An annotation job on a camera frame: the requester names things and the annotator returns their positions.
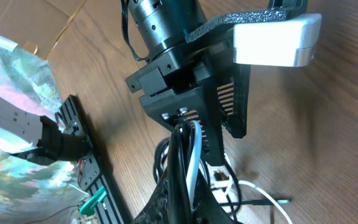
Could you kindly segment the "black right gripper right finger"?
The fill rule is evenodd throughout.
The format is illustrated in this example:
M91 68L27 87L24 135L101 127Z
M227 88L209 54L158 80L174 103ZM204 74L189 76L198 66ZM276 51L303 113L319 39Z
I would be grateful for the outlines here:
M215 199L202 173L198 173L194 197L194 223L232 224L233 220Z

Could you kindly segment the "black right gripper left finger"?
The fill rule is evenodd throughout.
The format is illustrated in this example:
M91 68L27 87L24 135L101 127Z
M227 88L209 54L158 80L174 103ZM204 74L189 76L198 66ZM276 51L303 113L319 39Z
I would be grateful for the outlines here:
M131 224L169 224L169 184L165 171L149 201Z

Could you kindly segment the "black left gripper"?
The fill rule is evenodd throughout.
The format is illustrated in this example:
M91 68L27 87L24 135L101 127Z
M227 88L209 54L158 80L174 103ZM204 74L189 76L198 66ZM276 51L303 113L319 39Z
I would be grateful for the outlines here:
M232 52L231 43L158 44L126 78L131 92L144 91L145 113L169 131L190 117L181 108L196 111L204 131L201 158L212 166L225 162L221 123L233 138L247 134L250 65L233 64Z

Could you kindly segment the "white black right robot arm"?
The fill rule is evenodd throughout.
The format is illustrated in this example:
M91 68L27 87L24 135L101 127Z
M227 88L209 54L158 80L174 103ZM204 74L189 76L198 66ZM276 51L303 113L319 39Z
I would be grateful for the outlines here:
M201 126L196 121L184 121L175 128L168 141L167 167L157 171L151 198L132 218L107 174L77 97L66 99L58 117L66 125L64 131L50 118L24 111L0 97L0 148L42 166L74 162L78 185L90 195L80 207L82 215L95 215L101 223L231 222L198 169Z

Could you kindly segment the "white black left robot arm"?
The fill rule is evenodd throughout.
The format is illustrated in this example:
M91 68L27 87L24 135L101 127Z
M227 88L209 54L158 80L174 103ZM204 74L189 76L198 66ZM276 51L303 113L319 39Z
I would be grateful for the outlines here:
M247 132L250 67L232 59L237 16L207 20L198 1L123 1L124 37L130 20L148 50L145 66L126 79L130 91L144 92L145 113L168 130L199 122L201 157L223 165L223 131L238 139Z

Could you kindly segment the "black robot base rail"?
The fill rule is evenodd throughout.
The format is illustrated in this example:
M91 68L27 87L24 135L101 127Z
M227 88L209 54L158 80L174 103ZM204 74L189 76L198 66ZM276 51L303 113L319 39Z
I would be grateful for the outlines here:
M69 95L57 114L65 126L65 133L83 137L89 146L88 152L75 164L78 171L77 183L81 190L88 193L88 198L80 203L80 207L88 201L103 185L107 191L104 200L94 208L94 215L100 223L125 224L132 221L121 191L112 175L112 166L104 158L103 148L99 147L96 134L90 120L85 116L79 98Z

